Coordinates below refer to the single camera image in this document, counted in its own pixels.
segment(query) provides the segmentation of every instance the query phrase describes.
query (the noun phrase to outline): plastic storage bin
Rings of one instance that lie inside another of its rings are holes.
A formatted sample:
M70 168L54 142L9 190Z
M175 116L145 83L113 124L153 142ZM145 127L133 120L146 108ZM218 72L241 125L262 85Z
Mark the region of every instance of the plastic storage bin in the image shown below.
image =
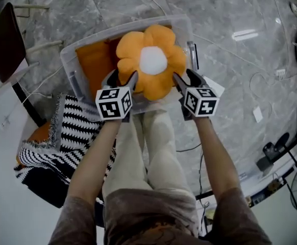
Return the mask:
M176 35L176 44L179 45L186 54L186 68L197 70L195 60L196 54L192 44L192 27L190 20L186 15L162 16L126 23L88 36L65 47L61 51L60 56L63 67L67 73L75 95L80 102L86 117L90 121L100 120L100 117L96 111L95 99L92 99L91 97L88 80L79 64L75 50L82 46L108 38L115 39L121 37L130 31L144 31L147 27L154 24L171 26ZM180 95L175 88L173 88L164 99L155 102L146 100L141 94L134 94L132 112L141 113L156 110L161 108L161 105L177 101L179 98Z

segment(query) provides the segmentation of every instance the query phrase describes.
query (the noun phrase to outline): marble floor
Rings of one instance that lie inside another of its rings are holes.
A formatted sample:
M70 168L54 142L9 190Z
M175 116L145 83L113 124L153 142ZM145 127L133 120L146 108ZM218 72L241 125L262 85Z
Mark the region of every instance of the marble floor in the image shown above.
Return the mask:
M7 1L26 0L2 0L1 5ZM297 39L297 18L288 6L289 1L295 0L156 1L167 14L187 14L190 18L198 48L199 72L226 89L212 118L214 127L239 173L254 170L255 162L262 157L262 147L269 141L277 141L284 132L294 135L297 127L297 62L292 44ZM26 30L26 47L57 39L64 40L66 46L122 23L163 15L152 0L30 0L30 3L48 4L50 10L31 10L29 19L18 19L20 29ZM27 14L27 11L17 10L17 13ZM233 34L243 30L255 30L257 36L235 41ZM60 50L53 47L31 54L29 62L41 64L23 77L22 86L32 91L53 73L61 65ZM279 81L275 71L282 68L287 72L285 79ZM72 89L61 70L39 91L57 95L71 93ZM52 116L54 100L32 95L30 101L43 117ZM264 117L260 123L253 116L257 106ZM183 122L179 104L171 104L168 109L177 149L196 146L199 139L194 124ZM200 153L201 149L197 148L177 156L195 194L199 192ZM210 188L204 164L202 185L204 190Z

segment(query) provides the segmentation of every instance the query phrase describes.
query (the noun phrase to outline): knitted blanket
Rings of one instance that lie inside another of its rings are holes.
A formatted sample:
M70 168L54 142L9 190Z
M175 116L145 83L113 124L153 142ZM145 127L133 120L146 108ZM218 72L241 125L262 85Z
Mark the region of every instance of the knitted blanket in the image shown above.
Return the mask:
M49 138L44 142L25 141L14 167L16 177L35 194L60 208L66 198L73 172L103 126L102 121L89 122L77 98L60 95L51 120ZM115 147L106 169L108 175L115 159ZM95 203L96 224L103 227L103 198Z

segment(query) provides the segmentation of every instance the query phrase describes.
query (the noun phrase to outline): person's leg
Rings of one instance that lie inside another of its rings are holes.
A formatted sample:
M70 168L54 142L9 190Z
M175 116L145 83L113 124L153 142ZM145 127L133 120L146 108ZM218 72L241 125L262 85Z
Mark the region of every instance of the person's leg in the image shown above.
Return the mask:
M131 116L130 122L123 122L116 142L116 159L102 186L104 200L118 189L152 188L147 183L147 175L142 160L144 139L139 116Z
M150 157L147 173L150 186L154 190L183 193L195 199L177 160L174 128L168 113L163 110L146 113L143 130Z

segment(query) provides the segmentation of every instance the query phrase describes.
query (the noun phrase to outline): orange flower pillow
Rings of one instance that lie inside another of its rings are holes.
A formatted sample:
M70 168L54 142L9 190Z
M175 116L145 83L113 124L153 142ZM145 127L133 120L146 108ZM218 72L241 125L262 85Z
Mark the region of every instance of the orange flower pillow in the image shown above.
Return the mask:
M135 92L150 101L164 98L174 86L172 74L182 76L186 67L185 53L175 40L171 29L157 24L144 32L125 34L116 49L120 83L138 71Z

